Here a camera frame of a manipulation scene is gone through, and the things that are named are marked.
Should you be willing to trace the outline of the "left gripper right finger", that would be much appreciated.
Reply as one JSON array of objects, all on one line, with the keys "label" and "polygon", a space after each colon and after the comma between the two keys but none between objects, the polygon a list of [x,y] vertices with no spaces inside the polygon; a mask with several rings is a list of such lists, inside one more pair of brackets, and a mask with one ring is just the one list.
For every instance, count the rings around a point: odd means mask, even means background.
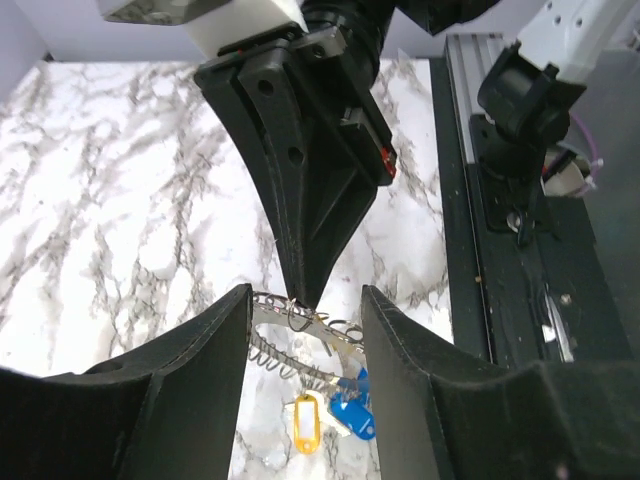
[{"label": "left gripper right finger", "polygon": [[385,479],[635,479],[639,366],[506,369],[364,286],[361,319]]}]

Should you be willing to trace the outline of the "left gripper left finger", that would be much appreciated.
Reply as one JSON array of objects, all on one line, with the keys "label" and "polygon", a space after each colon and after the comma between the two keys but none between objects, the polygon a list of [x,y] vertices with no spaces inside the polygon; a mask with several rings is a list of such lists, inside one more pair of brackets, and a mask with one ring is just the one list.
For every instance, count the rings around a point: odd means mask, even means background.
[{"label": "left gripper left finger", "polygon": [[224,479],[252,317],[235,286],[154,340],[82,374],[1,373],[5,479]]}]

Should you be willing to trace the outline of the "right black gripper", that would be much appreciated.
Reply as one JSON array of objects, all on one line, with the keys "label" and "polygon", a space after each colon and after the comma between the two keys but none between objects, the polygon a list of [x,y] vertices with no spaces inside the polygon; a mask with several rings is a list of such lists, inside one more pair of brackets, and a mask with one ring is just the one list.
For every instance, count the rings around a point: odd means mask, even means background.
[{"label": "right black gripper", "polygon": [[369,91],[388,14],[360,1],[302,14],[224,41],[194,80],[247,165],[288,296],[315,308],[397,155]]}]

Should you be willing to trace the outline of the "blue key tag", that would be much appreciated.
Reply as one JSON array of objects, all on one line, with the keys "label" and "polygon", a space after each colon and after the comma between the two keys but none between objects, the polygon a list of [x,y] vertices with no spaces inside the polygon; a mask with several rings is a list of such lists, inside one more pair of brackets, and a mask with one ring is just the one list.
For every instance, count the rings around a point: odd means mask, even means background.
[{"label": "blue key tag", "polygon": [[329,400],[328,411],[348,431],[359,439],[370,441],[376,436],[371,409],[368,371],[362,368],[357,377],[357,391],[335,393]]}]

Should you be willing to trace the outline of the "yellow key tag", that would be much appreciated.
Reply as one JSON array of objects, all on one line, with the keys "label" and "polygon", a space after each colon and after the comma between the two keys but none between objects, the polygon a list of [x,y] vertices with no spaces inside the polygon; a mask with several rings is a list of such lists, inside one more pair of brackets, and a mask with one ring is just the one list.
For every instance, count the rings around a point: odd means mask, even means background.
[{"label": "yellow key tag", "polygon": [[317,399],[303,394],[294,402],[293,414],[294,444],[305,455],[313,454],[321,442],[321,428]]}]

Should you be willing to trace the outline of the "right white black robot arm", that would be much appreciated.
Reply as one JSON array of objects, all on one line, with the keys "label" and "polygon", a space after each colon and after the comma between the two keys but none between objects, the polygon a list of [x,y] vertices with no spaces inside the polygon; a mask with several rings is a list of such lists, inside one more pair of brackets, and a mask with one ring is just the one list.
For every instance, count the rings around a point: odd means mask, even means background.
[{"label": "right white black robot arm", "polygon": [[[316,307],[380,188],[397,172],[372,95],[395,11],[430,34],[487,1],[306,1],[300,19],[224,41],[195,83],[234,141],[273,231],[286,291]],[[477,100],[491,118],[490,170],[532,179],[628,1],[549,1],[499,54]]]}]

